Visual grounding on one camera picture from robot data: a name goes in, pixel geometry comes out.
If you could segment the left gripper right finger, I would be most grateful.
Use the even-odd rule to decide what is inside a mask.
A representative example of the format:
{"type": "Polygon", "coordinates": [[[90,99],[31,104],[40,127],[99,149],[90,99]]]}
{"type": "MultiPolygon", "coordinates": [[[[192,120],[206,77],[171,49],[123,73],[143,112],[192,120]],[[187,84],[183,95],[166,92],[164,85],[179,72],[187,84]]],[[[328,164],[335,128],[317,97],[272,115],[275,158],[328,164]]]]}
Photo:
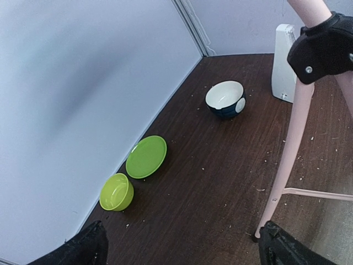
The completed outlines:
{"type": "Polygon", "coordinates": [[[297,241],[273,221],[260,228],[259,256],[262,265],[335,265],[297,241]]]}

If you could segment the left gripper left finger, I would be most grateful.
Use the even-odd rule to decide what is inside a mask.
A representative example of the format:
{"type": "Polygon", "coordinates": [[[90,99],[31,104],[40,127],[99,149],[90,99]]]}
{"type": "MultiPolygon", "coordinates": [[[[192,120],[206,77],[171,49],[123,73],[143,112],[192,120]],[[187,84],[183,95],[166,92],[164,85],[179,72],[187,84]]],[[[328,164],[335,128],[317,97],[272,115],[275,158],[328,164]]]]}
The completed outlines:
{"type": "Polygon", "coordinates": [[[101,221],[95,221],[54,251],[31,264],[101,264],[107,262],[108,238],[101,221]]]}

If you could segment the pink music stand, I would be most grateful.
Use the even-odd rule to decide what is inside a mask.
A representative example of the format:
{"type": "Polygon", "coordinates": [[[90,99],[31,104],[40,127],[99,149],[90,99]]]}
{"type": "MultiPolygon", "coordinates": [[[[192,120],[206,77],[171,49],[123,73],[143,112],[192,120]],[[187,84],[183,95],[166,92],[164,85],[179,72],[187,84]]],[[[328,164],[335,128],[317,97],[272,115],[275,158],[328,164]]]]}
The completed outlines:
{"type": "Polygon", "coordinates": [[[271,220],[284,194],[352,201],[352,195],[286,186],[306,127],[315,82],[334,76],[348,109],[352,110],[352,17],[330,11],[324,1],[290,1],[289,4],[304,22],[287,56],[287,62],[297,75],[295,95],[281,161],[252,236],[254,242],[262,238],[260,230],[271,220]]]}

